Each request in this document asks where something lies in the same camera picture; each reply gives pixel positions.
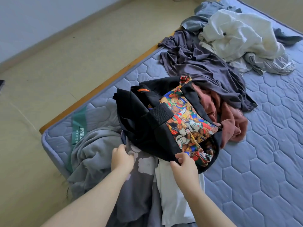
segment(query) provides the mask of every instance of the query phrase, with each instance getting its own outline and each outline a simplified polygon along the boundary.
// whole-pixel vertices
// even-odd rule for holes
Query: forearm
[[[187,191],[184,196],[198,227],[236,227],[201,189]]]
[[[127,174],[113,170],[92,190],[55,214],[43,227],[103,227],[115,206]]]

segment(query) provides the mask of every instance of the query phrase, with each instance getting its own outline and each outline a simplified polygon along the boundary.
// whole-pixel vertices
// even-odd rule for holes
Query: person's left arm
[[[93,189],[55,214],[42,227],[104,227],[133,166],[134,157],[125,152],[125,145],[113,149],[112,172]]]

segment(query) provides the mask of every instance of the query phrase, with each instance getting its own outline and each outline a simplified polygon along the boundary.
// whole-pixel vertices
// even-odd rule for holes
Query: person's right arm
[[[171,161],[176,183],[195,217],[198,227],[236,227],[200,187],[196,164],[186,153],[175,155],[179,164]]]

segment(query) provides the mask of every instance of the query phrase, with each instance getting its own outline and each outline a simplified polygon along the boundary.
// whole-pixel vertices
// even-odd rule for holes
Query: reddish pink cloth
[[[194,83],[192,83],[192,86],[212,122],[217,123],[217,114],[221,114],[221,121],[219,123],[223,127],[221,148],[229,140],[234,142],[241,141],[245,137],[248,125],[248,120],[244,117],[242,111],[222,101],[216,92],[202,90]]]

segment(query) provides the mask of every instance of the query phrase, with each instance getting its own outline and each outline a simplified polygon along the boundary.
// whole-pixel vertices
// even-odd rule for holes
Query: blue quilted mattress
[[[238,0],[228,2],[271,20],[287,35],[300,35]],[[159,48],[75,111],[86,107],[88,132],[119,125],[112,99],[117,88],[129,90],[139,82],[168,76],[159,63],[163,51]],[[237,226],[303,226],[303,42],[286,51],[296,62],[290,75],[244,74],[247,92],[258,107],[245,114],[245,139],[229,142],[204,174],[207,195]],[[66,178],[71,134],[72,114],[42,135],[45,151]]]

